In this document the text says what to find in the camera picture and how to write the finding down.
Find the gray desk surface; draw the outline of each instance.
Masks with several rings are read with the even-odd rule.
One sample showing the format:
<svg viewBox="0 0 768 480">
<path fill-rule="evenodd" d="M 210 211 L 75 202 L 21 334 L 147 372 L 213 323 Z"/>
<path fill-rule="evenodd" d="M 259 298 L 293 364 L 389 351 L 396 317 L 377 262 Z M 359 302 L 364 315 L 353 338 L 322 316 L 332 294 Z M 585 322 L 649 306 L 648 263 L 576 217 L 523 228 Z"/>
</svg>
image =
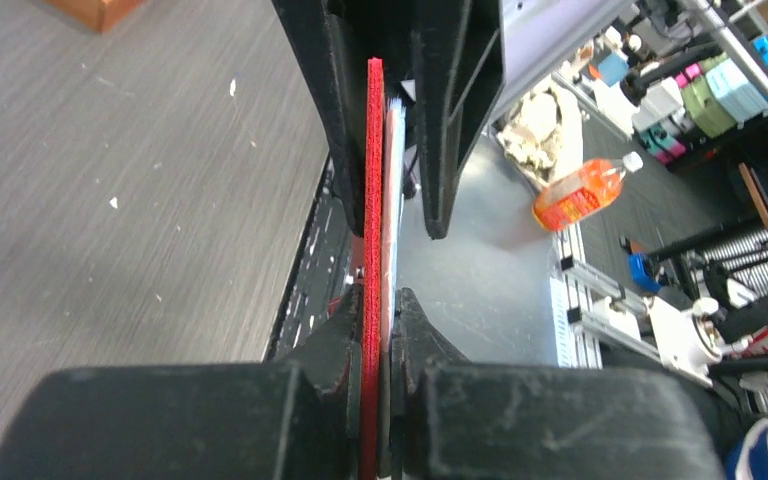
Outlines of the gray desk surface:
<svg viewBox="0 0 768 480">
<path fill-rule="evenodd" d="M 259 360 L 325 155 L 268 1 L 0 0 L 0 437 L 58 368 Z"/>
<path fill-rule="evenodd" d="M 534 196 L 501 148 L 481 137 L 447 238 L 428 238 L 419 197 L 405 203 L 398 286 L 413 289 L 434 326 L 473 361 L 558 361 L 550 292 L 558 252 L 534 221 Z"/>
</svg>

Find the gray floor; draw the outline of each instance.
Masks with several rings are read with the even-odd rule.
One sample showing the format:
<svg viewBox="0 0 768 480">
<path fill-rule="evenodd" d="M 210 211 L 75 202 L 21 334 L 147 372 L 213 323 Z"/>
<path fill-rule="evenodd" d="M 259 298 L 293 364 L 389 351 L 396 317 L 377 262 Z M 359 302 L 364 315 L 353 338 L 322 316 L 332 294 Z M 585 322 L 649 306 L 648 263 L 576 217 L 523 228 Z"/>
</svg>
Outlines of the gray floor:
<svg viewBox="0 0 768 480">
<path fill-rule="evenodd" d="M 260 359 L 325 153 L 266 0 L 0 0 L 0 435 L 54 369 Z"/>
<path fill-rule="evenodd" d="M 634 146 L 620 141 L 595 119 L 584 125 L 584 157 L 621 158 Z M 648 248 L 693 235 L 743 212 L 724 171 L 695 168 L 686 177 L 667 171 L 645 151 L 644 167 L 626 178 L 623 193 L 609 208 L 582 223 L 587 263 L 638 290 L 619 238 Z"/>
</svg>

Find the orange bottle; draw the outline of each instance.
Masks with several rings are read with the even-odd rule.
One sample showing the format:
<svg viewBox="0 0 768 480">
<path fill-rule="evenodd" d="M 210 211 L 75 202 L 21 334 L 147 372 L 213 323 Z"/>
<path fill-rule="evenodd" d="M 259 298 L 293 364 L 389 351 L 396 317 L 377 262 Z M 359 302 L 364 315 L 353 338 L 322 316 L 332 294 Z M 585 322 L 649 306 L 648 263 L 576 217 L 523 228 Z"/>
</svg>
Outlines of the orange bottle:
<svg viewBox="0 0 768 480">
<path fill-rule="evenodd" d="M 614 202 L 623 178 L 643 167 L 635 152 L 621 160 L 594 158 L 546 187 L 534 202 L 534 216 L 546 230 L 558 232 Z"/>
</svg>

